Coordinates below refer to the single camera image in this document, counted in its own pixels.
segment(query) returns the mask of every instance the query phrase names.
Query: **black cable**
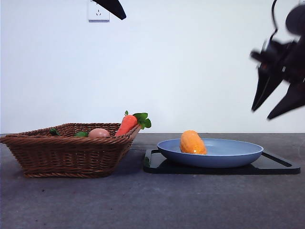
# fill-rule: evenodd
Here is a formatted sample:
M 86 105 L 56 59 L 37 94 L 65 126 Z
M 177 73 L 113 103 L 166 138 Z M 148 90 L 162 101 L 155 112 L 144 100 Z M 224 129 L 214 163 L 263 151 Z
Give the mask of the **black cable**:
M 276 4 L 276 1 L 277 0 L 274 0 L 273 1 L 273 4 L 272 4 L 272 8 L 271 8 L 271 15 L 272 15 L 272 20 L 273 20 L 273 25 L 275 27 L 275 31 L 272 33 L 271 37 L 270 37 L 270 40 L 272 40 L 273 36 L 277 33 L 278 31 L 278 27 L 277 27 L 277 23 L 275 21 L 275 4 Z

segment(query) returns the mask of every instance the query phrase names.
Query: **table surface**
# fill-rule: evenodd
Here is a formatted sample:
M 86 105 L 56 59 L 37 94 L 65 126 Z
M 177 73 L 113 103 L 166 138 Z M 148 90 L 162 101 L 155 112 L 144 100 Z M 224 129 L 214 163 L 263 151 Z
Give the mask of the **table surface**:
M 142 169 L 146 149 L 180 134 L 138 134 L 104 178 L 25 178 L 1 144 L 3 229 L 303 229 L 305 134 L 200 134 L 247 141 L 298 175 L 175 175 Z

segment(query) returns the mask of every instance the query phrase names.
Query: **electrical outlet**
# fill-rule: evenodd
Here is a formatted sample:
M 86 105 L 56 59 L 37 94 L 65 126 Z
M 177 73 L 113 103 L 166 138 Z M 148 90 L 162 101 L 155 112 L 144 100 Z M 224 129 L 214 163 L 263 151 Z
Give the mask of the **electrical outlet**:
M 109 22 L 110 13 L 95 1 L 88 0 L 88 20 L 89 22 Z

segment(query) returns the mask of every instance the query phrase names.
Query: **brown egg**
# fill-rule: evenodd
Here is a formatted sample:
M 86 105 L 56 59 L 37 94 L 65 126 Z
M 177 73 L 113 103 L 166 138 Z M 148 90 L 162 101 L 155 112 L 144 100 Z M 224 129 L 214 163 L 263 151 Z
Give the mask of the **brown egg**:
M 102 128 L 96 128 L 89 132 L 88 137 L 97 138 L 97 137 L 110 137 L 110 134 L 107 130 Z

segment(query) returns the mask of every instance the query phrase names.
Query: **squash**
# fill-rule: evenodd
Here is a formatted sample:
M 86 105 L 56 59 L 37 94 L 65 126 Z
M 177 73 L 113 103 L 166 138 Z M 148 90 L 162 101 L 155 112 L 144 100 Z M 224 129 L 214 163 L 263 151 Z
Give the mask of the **squash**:
M 194 130 L 184 131 L 181 135 L 180 149 L 183 153 L 206 154 L 205 144 Z

